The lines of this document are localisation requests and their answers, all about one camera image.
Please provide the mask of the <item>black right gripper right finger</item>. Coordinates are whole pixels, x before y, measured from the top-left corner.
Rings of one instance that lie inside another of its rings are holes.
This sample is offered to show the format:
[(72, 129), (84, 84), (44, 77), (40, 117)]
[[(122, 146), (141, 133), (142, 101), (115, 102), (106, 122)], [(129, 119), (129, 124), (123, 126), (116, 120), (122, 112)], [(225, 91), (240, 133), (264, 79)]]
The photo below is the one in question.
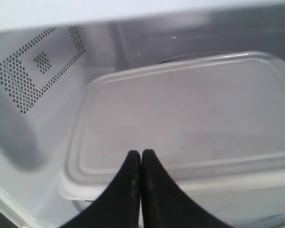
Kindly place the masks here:
[(142, 153), (142, 214), (145, 228), (217, 228), (219, 221), (172, 180), (153, 150)]

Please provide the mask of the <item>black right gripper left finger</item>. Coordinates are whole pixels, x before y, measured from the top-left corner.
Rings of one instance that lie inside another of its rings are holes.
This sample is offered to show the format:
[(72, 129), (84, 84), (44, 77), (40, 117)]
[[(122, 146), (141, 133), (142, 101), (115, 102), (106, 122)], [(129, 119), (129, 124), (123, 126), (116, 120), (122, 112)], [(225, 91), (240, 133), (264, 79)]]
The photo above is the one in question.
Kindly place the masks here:
[(129, 151), (105, 191), (63, 228), (137, 228), (140, 212), (141, 158)]

